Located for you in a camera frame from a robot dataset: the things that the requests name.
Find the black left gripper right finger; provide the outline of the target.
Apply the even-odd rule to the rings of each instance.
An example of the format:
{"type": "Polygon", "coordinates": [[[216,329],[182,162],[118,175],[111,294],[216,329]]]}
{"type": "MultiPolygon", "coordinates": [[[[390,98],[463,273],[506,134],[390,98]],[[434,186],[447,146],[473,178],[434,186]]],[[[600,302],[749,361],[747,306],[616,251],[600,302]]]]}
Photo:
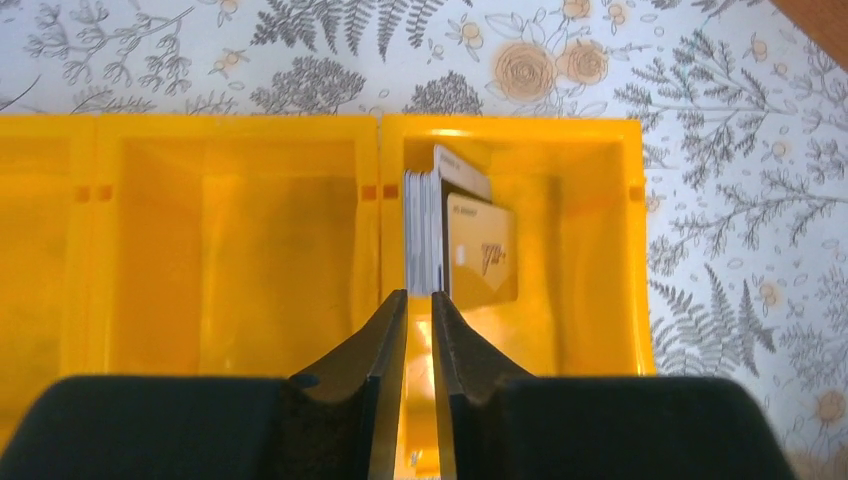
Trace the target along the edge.
{"type": "Polygon", "coordinates": [[[542,377],[432,297],[445,479],[791,479],[760,407],[715,377],[542,377]]]}

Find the gold credit card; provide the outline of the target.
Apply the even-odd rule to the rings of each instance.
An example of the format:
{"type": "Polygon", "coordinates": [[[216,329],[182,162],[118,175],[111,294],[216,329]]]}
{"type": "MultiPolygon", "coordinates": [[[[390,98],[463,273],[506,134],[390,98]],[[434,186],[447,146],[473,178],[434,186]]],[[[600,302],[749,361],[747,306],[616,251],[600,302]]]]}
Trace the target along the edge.
{"type": "Polygon", "coordinates": [[[460,309],[518,297],[516,219],[512,211],[471,197],[447,197],[449,294],[460,309]]]}

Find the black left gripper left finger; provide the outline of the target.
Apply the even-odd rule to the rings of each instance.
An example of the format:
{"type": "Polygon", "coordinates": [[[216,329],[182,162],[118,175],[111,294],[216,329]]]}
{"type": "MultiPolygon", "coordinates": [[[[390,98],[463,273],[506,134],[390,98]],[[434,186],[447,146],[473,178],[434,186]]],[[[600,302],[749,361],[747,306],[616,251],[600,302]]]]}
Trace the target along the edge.
{"type": "Polygon", "coordinates": [[[1,456],[5,479],[390,479],[408,296],[288,377],[76,375],[1,456]]]}

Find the white credit card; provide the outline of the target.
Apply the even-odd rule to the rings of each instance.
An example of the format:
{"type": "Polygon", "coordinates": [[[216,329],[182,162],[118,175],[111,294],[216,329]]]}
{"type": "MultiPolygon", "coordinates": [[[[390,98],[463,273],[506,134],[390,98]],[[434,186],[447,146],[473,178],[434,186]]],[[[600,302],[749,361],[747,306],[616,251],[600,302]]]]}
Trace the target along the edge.
{"type": "Polygon", "coordinates": [[[490,179],[443,145],[434,146],[434,168],[438,176],[491,202],[490,179]]]}

